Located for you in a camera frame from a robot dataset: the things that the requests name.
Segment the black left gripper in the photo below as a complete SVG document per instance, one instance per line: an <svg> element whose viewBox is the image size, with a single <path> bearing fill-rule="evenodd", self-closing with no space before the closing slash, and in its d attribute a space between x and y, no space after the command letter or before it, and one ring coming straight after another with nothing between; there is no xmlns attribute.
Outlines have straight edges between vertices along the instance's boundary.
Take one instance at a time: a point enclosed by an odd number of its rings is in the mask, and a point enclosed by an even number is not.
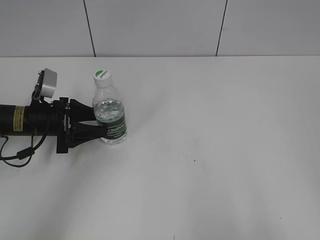
<svg viewBox="0 0 320 240"><path fill-rule="evenodd" d="M51 103L51 133L56 136L56 153L67 154L69 148L104 138L107 129L103 126L83 124L95 121L94 109L75 99L60 97Z"/></svg>

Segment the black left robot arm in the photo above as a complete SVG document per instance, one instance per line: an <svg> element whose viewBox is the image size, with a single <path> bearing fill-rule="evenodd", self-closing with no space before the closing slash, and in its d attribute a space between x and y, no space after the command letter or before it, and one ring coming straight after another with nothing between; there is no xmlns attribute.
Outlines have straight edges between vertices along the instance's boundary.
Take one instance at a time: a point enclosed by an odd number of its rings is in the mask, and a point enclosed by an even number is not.
<svg viewBox="0 0 320 240"><path fill-rule="evenodd" d="M95 120L92 107L67 97L51 103L32 100L29 106L0 106L2 136L56 136L58 154L66 154L70 148L104 137L106 128L83 123Z"/></svg>

